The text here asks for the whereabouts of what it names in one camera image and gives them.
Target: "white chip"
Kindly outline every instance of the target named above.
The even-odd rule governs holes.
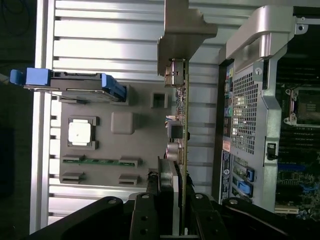
[[[68,140],[73,145],[84,145],[91,142],[91,124],[84,122],[70,122]]]

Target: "cable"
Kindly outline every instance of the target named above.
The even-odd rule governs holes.
[[[12,9],[10,9],[7,5],[6,0],[1,0],[1,15],[3,18],[3,22],[4,22],[4,26],[6,28],[6,30],[13,36],[15,37],[19,37],[22,36],[24,34],[26,34],[29,31],[30,25],[31,25],[31,15],[30,15],[30,9],[28,4],[26,3],[26,0],[18,0],[21,3],[21,9],[19,11],[13,11]],[[13,32],[11,31],[11,28],[8,24],[7,18],[6,18],[6,14],[5,11],[7,11],[8,13],[12,14],[12,15],[21,15],[24,11],[26,10],[26,14],[27,14],[27,25],[25,30],[23,30],[22,32]]]

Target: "screw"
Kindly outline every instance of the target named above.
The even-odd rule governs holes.
[[[231,199],[231,200],[229,200],[229,203],[231,203],[231,204],[238,204],[238,201],[235,200],[235,199]]]
[[[204,197],[204,196],[202,196],[201,194],[196,194],[196,195],[195,195],[195,198],[196,198],[196,199],[202,199],[203,197]]]
[[[255,70],[254,70],[255,74],[257,75],[261,75],[262,74],[262,69],[260,67],[257,67]]]

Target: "circuit board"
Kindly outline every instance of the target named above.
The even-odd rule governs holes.
[[[288,68],[280,63],[277,74],[282,124],[275,212],[287,219],[320,221],[318,73],[309,65]]]

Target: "motherboard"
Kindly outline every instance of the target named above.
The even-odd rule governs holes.
[[[275,213],[320,221],[320,80],[317,66],[287,64],[277,70],[282,110]]]

